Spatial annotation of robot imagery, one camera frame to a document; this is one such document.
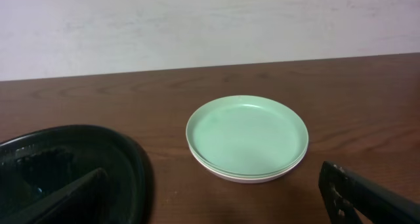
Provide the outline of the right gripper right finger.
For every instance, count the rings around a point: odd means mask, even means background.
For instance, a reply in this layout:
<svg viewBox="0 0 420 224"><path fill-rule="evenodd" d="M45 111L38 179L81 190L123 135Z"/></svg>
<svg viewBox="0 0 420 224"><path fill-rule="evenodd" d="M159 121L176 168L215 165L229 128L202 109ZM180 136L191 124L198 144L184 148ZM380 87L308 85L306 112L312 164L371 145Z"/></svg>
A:
<svg viewBox="0 0 420 224"><path fill-rule="evenodd" d="M332 223L419 224L419 204L333 162L322 164L318 187Z"/></svg>

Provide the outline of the round black tray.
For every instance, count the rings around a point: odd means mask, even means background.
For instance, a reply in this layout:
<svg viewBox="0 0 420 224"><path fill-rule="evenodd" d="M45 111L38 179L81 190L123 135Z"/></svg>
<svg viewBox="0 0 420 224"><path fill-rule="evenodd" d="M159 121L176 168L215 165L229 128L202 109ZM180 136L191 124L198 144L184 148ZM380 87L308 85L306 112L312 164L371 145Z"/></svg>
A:
<svg viewBox="0 0 420 224"><path fill-rule="evenodd" d="M108 219L147 223L154 178L145 151L132 138L96 125L65 125L1 143L1 219L87 173L108 174Z"/></svg>

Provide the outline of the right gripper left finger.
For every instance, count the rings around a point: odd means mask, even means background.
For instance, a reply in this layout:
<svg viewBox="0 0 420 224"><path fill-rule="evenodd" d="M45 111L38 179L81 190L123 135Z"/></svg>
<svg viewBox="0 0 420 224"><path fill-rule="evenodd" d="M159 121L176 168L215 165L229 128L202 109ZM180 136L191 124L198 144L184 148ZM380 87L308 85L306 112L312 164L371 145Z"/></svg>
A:
<svg viewBox="0 0 420 224"><path fill-rule="evenodd" d="M108 219L108 174L95 169L2 223L104 223Z"/></svg>

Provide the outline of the white plate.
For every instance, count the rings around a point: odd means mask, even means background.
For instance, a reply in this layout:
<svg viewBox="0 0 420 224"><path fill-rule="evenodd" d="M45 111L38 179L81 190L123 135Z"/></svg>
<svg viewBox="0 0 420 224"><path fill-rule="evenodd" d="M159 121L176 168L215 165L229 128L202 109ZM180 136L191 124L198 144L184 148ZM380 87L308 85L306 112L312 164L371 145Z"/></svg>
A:
<svg viewBox="0 0 420 224"><path fill-rule="evenodd" d="M294 169L295 167L297 167L299 165L299 163L304 159L304 157L305 157L305 155L306 155L306 153L308 151L308 146L305 147L305 149L303 150L302 154L287 169L284 169L284 170L281 170L281 171L277 171L277 172L272 173L272 174L262 175L262 176L256 176L256 177L245 177L245 176L239 176L239 175L231 175L231 174L228 174L228 173L217 171L215 168L211 168L210 165L206 165L201 160L201 158L191 148L189 148L189 149L190 149L190 152L192 153L192 156L208 172L212 173L213 175L216 175L217 177L220 177L220 178L225 179L225 180L228 180L228 181L236 182L236 183L255 184L255 183L265 183L265 182L273 181L273 180L278 179L278 178L286 175L287 173L289 173L292 169Z"/></svg>

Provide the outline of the mint green plate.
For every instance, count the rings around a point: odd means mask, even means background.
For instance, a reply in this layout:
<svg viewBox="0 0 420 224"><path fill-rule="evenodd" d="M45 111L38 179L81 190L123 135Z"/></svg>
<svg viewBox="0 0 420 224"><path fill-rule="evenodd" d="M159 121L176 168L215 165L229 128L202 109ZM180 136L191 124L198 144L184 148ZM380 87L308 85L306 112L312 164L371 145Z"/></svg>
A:
<svg viewBox="0 0 420 224"><path fill-rule="evenodd" d="M186 140L206 165L245 177L287 169L309 145L308 129L292 109L250 95L198 108L186 124Z"/></svg>

